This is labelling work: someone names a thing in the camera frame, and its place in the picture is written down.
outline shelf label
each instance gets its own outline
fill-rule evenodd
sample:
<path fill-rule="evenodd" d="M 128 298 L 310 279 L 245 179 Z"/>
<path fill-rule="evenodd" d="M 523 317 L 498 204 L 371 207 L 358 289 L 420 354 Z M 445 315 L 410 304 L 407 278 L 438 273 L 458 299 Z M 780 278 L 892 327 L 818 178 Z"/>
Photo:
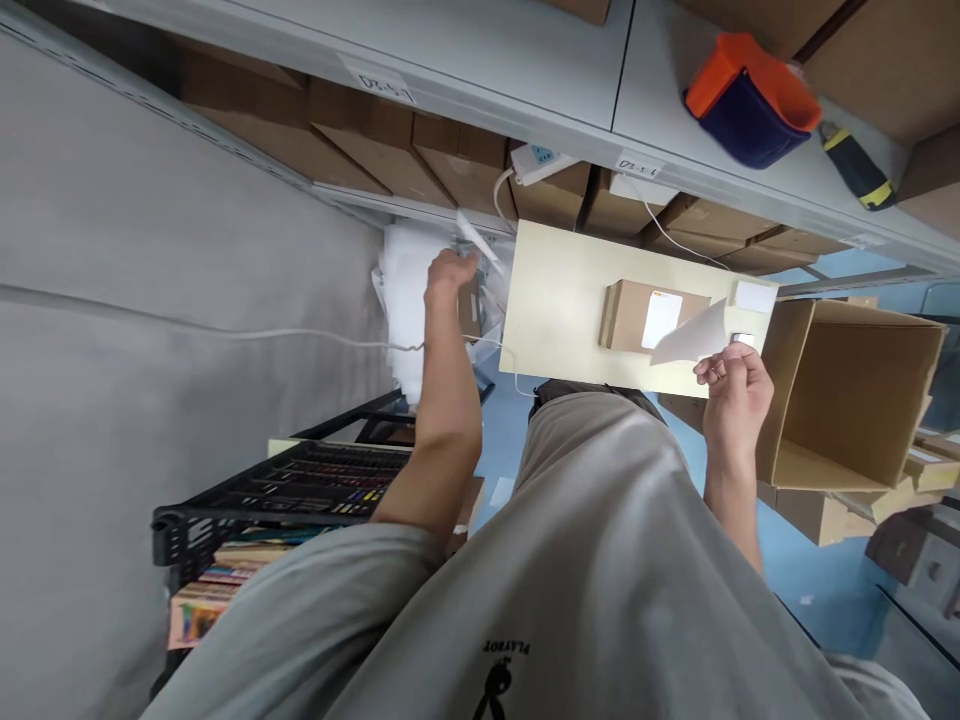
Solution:
<path fill-rule="evenodd" d="M 664 165 L 666 165 L 666 163 L 662 160 L 657 160 L 648 155 L 641 155 L 633 150 L 624 150 L 620 153 L 620 159 L 617 160 L 617 164 L 613 169 L 626 175 L 633 175 L 634 177 L 644 178 L 645 180 L 653 180 L 657 177 L 657 173 L 663 170 Z"/>
<path fill-rule="evenodd" d="M 849 245 L 850 247 L 855 247 L 858 250 L 869 250 L 870 248 L 887 244 L 887 241 L 883 238 L 871 235 L 870 233 L 860 233 L 853 237 L 844 238 L 839 242 L 842 242 L 844 245 Z"/>
<path fill-rule="evenodd" d="M 361 90 L 404 105 L 417 106 L 417 101 L 413 99 L 406 81 L 399 73 L 349 55 L 337 54 Z"/>

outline power strip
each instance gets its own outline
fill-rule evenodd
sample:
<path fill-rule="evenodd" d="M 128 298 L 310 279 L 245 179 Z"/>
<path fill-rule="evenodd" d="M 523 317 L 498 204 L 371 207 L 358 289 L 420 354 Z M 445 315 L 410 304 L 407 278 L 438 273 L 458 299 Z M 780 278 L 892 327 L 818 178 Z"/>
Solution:
<path fill-rule="evenodd" d="M 523 145 L 510 151 L 513 169 L 520 185 L 533 185 L 554 173 L 576 164 L 577 159 L 570 155 L 555 152 L 542 145 Z"/>

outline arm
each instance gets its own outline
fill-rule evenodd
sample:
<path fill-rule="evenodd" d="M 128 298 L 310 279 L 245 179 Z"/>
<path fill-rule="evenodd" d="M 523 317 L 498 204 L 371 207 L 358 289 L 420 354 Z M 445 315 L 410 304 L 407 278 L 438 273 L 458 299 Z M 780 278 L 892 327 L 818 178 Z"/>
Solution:
<path fill-rule="evenodd" d="M 443 542 L 453 533 L 480 459 L 480 395 L 457 315 L 457 293 L 476 270 L 475 256 L 461 258 L 452 250 L 430 266 L 416 441 L 410 462 L 370 518 L 424 528 Z"/>
<path fill-rule="evenodd" d="M 694 368 L 710 386 L 703 418 L 707 482 L 703 500 L 744 557 L 763 575 L 757 538 L 757 438 L 773 399 L 760 354 L 732 343 Z"/>

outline white cable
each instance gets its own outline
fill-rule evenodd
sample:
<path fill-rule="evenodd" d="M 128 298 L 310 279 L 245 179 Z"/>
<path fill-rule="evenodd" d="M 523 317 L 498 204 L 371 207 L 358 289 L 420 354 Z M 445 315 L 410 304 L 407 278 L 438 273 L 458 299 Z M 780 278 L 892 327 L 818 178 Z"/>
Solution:
<path fill-rule="evenodd" d="M 507 178 L 513 175 L 513 168 L 509 167 L 503 171 L 500 177 L 497 178 L 497 181 L 493 184 L 493 206 L 497 209 L 497 215 L 500 216 L 500 219 L 503 220 L 504 227 L 507 228 L 507 232 L 511 235 L 515 235 L 516 231 L 513 229 L 507 218 L 503 214 L 503 210 L 500 209 L 500 186 L 506 182 Z"/>
<path fill-rule="evenodd" d="M 400 352 L 416 352 L 422 350 L 424 343 L 419 345 L 395 345 L 387 342 L 360 341 L 345 338 L 342 335 L 329 332 L 327 330 L 312 330 L 309 328 L 281 328 L 279 330 L 255 330 L 245 332 L 243 330 L 224 330 L 223 328 L 212 327 L 210 325 L 200 325 L 192 323 L 189 320 L 178 320 L 166 317 L 164 315 L 154 315 L 153 313 L 132 308 L 120 307 L 109 303 L 98 302 L 96 300 L 87 300 L 72 295 L 60 295 L 58 293 L 46 292 L 43 290 L 29 290 L 19 288 L 13 285 L 0 285 L 0 301 L 14 303 L 18 305 L 30 305 L 33 307 L 52 308 L 54 310 L 68 310 L 79 312 L 84 315 L 94 315 L 96 317 L 105 317 L 113 320 L 141 320 L 154 325 L 159 325 L 171 330 L 180 330 L 195 335 L 212 335 L 214 337 L 225 338 L 229 340 L 268 340 L 270 338 L 288 337 L 291 335 L 312 335 L 315 337 L 325 337 L 336 340 L 344 345 L 358 348 L 387 348 L 389 350 L 399 350 Z M 516 367 L 516 356 L 502 343 L 492 338 L 477 338 L 472 335 L 464 335 L 468 340 L 479 340 L 481 342 L 492 342 L 506 352 L 514 361 Z M 520 390 L 517 382 L 517 373 L 513 373 L 513 386 L 517 392 L 526 397 L 535 397 L 529 393 Z"/>
<path fill-rule="evenodd" d="M 676 245 L 676 246 L 677 246 L 678 248 L 680 248 L 681 250 L 686 250 L 686 251 L 687 251 L 688 253 L 690 253 L 691 255 L 696 255 L 697 257 L 702 257 L 704 260 L 709 260 L 710 262 L 714 263 L 715 265 L 719 265 L 719 266 L 722 267 L 724 270 L 727 270 L 727 271 L 729 271 L 729 272 L 733 272 L 732 270 L 730 270 L 730 268 L 728 268 L 726 265 L 724 265 L 724 264 L 723 264 L 722 262 L 720 262 L 719 260 L 714 260 L 712 257 L 707 257 L 706 255 L 701 255 L 701 254 L 698 253 L 696 250 L 691 250 L 690 248 L 681 245 L 681 244 L 678 243 L 676 240 L 674 240 L 672 237 L 670 237 L 669 235 L 667 235 L 667 231 L 663 229 L 663 225 L 661 225 L 661 224 L 660 224 L 660 221 L 657 220 L 657 216 L 654 215 L 653 210 L 650 209 L 650 206 L 647 204 L 647 201 L 646 201 L 646 200 L 641 200 L 640 202 L 643 203 L 643 206 L 647 209 L 647 212 L 650 213 L 650 217 L 653 218 L 653 221 L 657 224 L 657 227 L 660 228 L 660 232 L 663 234 L 663 236 L 664 236 L 667 240 L 669 240 L 670 242 L 672 242 L 674 245 Z"/>

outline gray wall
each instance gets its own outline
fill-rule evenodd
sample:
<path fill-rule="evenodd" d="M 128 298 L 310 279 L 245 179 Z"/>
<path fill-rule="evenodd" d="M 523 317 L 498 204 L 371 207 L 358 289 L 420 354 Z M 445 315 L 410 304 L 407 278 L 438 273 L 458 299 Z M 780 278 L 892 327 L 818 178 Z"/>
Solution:
<path fill-rule="evenodd" d="M 383 334 L 382 234 L 0 35 L 0 284 Z M 127 718 L 160 671 L 151 510 L 392 386 L 379 350 L 0 302 L 0 706 Z"/>

